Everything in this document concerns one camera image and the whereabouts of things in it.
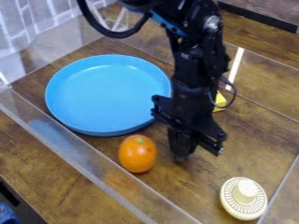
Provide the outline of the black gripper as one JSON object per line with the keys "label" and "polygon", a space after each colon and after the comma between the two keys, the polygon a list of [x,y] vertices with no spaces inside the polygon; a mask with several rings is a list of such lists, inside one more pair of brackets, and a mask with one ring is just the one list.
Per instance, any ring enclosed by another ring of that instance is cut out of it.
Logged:
{"label": "black gripper", "polygon": [[172,81],[172,97],[152,97],[152,116],[168,126],[175,162],[184,162],[197,146],[219,155],[227,134],[212,118],[219,83],[189,87]]}

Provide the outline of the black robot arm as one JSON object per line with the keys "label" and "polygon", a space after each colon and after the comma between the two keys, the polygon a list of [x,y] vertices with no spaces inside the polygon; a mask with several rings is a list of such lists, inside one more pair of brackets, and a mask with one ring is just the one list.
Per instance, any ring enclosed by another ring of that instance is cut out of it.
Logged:
{"label": "black robot arm", "polygon": [[152,115],[168,126],[173,160],[180,163],[201,146],[223,151],[227,134],[212,118],[216,94],[229,56],[223,45],[223,23],[213,0],[118,0],[165,29],[175,70],[172,96],[152,97]]}

